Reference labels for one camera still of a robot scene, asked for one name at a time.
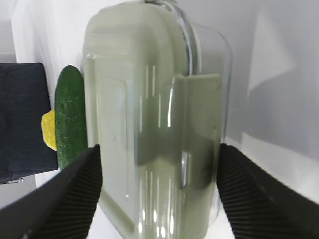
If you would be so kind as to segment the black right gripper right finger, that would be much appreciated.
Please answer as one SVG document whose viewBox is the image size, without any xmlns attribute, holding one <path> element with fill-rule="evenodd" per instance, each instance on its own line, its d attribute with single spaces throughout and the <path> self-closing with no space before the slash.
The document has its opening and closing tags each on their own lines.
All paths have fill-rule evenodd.
<svg viewBox="0 0 319 239">
<path fill-rule="evenodd" d="M 319 206 L 222 144 L 217 187 L 237 239 L 317 239 Z"/>
</svg>

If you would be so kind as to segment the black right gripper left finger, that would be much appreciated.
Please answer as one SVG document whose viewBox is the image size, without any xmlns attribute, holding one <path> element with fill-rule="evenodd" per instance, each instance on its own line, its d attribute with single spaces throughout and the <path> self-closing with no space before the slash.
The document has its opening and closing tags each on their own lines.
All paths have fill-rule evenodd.
<svg viewBox="0 0 319 239">
<path fill-rule="evenodd" d="M 100 147 L 0 211 L 2 239 L 85 239 L 102 188 Z"/>
</svg>

